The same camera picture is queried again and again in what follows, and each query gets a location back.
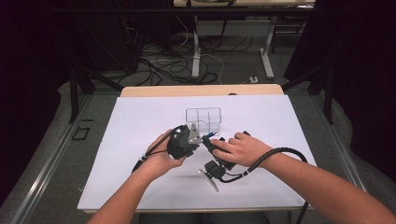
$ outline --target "gray floor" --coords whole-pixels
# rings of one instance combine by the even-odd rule
[[[223,48],[231,49],[235,46],[235,43],[239,43],[243,38],[243,36],[226,38],[223,40]],[[270,60],[276,74],[274,80],[267,79],[262,69],[262,62],[258,52],[258,48],[262,44],[262,39],[254,38],[251,44],[249,44],[249,40],[245,41],[238,47],[239,49],[243,49],[249,46],[244,51],[204,51],[203,54],[209,54],[211,56],[204,56],[203,60],[207,63],[210,72],[217,74],[221,72],[220,81],[223,84],[240,84],[247,81],[250,76],[257,76],[259,83],[283,84],[286,82],[283,74],[298,38],[299,36],[297,35],[281,35],[277,37],[275,53],[270,55]],[[212,39],[211,41],[215,45],[217,40]],[[188,48],[184,47],[177,50],[188,52]],[[146,49],[144,54],[150,54],[152,51],[149,50],[157,50],[157,48],[151,47]],[[175,57],[170,56],[159,56],[158,58],[157,56],[150,56],[148,58],[152,61],[175,59]],[[191,66],[191,60],[187,61],[188,66]],[[163,69],[177,69],[177,67],[164,66]],[[108,73],[106,75],[117,77],[118,74]],[[189,72],[186,70],[177,70],[177,75],[188,77]],[[147,76],[147,73],[135,74],[124,78],[120,84],[133,86],[144,80]],[[95,152],[99,147],[101,137],[106,129],[115,99],[120,94],[111,90],[103,83],[97,81],[94,83],[98,91],[94,96],[80,97],[81,104],[86,105],[84,107],[85,110],[72,125],[68,124],[71,111],[68,86],[65,84],[60,88],[60,93],[62,94],[61,105],[36,154],[17,186],[1,207],[1,223],[11,223],[12,220],[14,220],[14,223],[20,223],[21,220],[24,220],[24,223],[84,223],[91,216],[76,209],[81,193],[79,189],[88,178]],[[220,82],[217,79],[213,84],[220,84]],[[319,161],[318,166],[346,178],[343,168],[340,165],[335,165],[339,164],[340,161],[337,154],[333,152],[332,139],[322,139],[322,136],[327,136],[326,133],[328,130],[326,126],[318,125],[321,123],[321,116],[315,109],[312,98],[306,92],[307,84],[309,83],[302,83],[295,86],[288,90],[286,94],[290,96],[299,121],[303,126],[308,144],[311,146],[316,160]],[[163,77],[160,85],[181,84]],[[360,160],[348,151],[347,146],[349,145],[353,130],[342,107],[336,102],[333,104],[333,116],[335,120],[333,127],[340,137],[341,142],[346,147],[348,155],[353,158],[364,187],[396,213],[395,184],[370,164]],[[79,132],[78,129],[89,129],[88,137],[84,141],[78,140],[84,135],[84,131]],[[56,169],[53,169],[54,172],[46,173],[43,171],[43,167],[46,166],[52,166]],[[43,185],[42,190],[36,189],[36,191],[30,192],[38,177],[47,178],[49,181],[48,184]],[[37,193],[37,200],[33,202],[27,201],[26,196],[29,194],[34,195],[33,193]],[[288,223],[288,214],[286,212],[273,211],[267,213],[267,215],[271,223]],[[298,211],[293,211],[291,216],[292,223],[295,222],[297,216]],[[315,210],[310,210],[304,218],[304,223],[330,223],[330,221]]]

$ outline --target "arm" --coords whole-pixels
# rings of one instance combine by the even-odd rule
[[[237,133],[229,143],[213,139],[212,144],[230,152],[214,150],[215,156],[244,166],[271,150],[243,133]],[[396,217],[374,197],[318,167],[282,153],[263,161],[260,167],[276,175],[335,223],[396,223]]]
[[[149,148],[152,148],[164,137],[160,135]],[[134,210],[140,202],[146,188],[156,178],[166,174],[170,169],[180,166],[183,159],[172,160],[166,153],[169,137],[163,141],[155,151],[156,153],[147,158],[140,167],[135,170],[121,187],[108,199],[97,211],[88,223],[130,223]]]

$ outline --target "person's right hand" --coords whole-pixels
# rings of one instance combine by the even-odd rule
[[[230,152],[215,149],[213,150],[214,156],[246,167],[251,166],[260,156],[272,149],[259,139],[244,133],[236,133],[234,138],[229,139],[228,143],[218,139],[212,139],[211,142],[213,145]]]

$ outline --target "black horizontal bar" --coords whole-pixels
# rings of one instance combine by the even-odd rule
[[[83,9],[52,7],[51,12],[68,16],[329,16],[349,13],[346,9],[314,8],[246,8],[246,7],[200,7],[200,8],[149,8],[149,9]]]

